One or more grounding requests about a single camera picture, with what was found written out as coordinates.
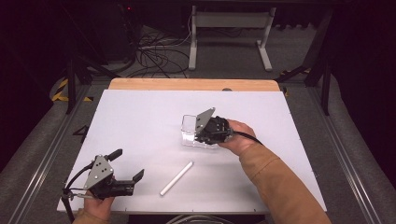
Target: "white table surface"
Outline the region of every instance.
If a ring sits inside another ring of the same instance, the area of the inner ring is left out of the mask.
[[[243,121],[257,138],[299,176],[326,210],[281,91],[119,91],[106,90],[69,179],[94,159],[118,148],[123,155],[110,164],[118,180],[141,169],[133,196],[117,197],[112,210],[125,214],[265,214],[256,188],[229,150],[181,145],[183,115],[215,107],[214,116]],[[187,163],[190,170],[164,195],[160,191]],[[73,185],[82,188],[88,172]],[[71,207],[83,207],[76,198]],[[62,202],[59,211],[65,211]]]

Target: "transparent box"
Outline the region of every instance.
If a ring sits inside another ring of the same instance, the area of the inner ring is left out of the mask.
[[[185,115],[181,122],[181,136],[183,146],[188,147],[205,147],[205,148],[217,148],[218,145],[208,145],[206,143],[200,143],[195,141],[195,125],[197,117],[194,115]]]

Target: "human hand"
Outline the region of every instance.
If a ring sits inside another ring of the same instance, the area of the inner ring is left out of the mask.
[[[230,127],[237,132],[247,133],[253,137],[256,137],[253,129],[247,126],[245,123],[227,119]],[[240,156],[243,151],[245,151],[248,147],[253,145],[255,141],[248,139],[244,136],[239,134],[234,134],[231,138],[229,138],[225,143],[218,143],[220,147],[225,147],[231,150],[231,152],[237,156]]]
[[[86,195],[93,196],[92,193],[87,190]],[[113,204],[115,197],[100,199],[84,199],[84,210],[89,214],[99,217],[102,220],[109,220],[111,213],[111,204]]]

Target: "white pen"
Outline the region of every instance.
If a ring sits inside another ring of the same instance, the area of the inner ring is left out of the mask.
[[[163,196],[170,188],[172,188],[176,182],[184,175],[186,174],[186,172],[192,167],[192,165],[194,164],[193,161],[190,161],[189,164],[187,164],[186,167],[183,168],[183,170],[180,171],[180,173],[178,173],[178,175],[175,176],[175,178],[173,178],[171,180],[171,182],[169,182],[168,185],[166,185],[165,188],[163,188],[163,190],[160,192],[161,196]]]

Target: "human arm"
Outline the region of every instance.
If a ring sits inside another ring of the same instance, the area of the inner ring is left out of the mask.
[[[111,213],[111,204],[114,197],[100,199],[84,199],[84,208],[78,210],[78,217],[73,224],[108,224]]]
[[[246,124],[229,123],[234,130],[255,136]],[[300,178],[270,149],[240,135],[219,145],[239,156],[275,223],[331,223]]]

